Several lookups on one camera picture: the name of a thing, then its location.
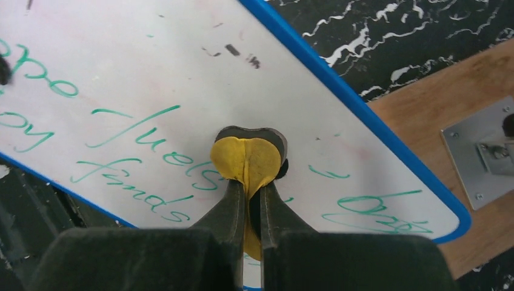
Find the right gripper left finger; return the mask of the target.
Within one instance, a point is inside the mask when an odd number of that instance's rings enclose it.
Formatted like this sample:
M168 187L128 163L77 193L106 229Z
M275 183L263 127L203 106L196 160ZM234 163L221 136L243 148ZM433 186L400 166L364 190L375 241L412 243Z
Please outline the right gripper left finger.
M242 290L245 194L222 199L186 229L74 228L45 252L30 290Z

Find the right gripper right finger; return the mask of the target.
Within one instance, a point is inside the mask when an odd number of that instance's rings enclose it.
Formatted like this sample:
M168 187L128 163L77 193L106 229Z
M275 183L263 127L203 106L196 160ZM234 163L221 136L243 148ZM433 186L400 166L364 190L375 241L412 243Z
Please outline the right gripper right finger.
M438 247L415 235L320 233L259 191L264 290L457 290Z

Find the yellow bone shaped eraser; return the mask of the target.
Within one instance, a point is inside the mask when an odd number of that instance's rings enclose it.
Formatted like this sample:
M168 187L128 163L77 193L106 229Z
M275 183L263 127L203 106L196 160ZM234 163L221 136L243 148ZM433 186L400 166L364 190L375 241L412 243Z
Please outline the yellow bone shaped eraser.
M285 136L273 128L248 129L230 125L217 134L210 159L225 179L240 182L244 190L244 252L260 261L260 210L251 210L256 193L279 175L287 158Z

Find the blue framed whiteboard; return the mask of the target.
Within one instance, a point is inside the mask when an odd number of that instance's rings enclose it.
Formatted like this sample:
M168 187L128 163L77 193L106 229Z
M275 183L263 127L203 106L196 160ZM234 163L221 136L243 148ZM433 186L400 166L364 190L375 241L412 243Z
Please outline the blue framed whiteboard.
M224 196L235 125L288 143L274 184L320 233L436 246L470 215L264 1L2 1L1 156L135 229Z

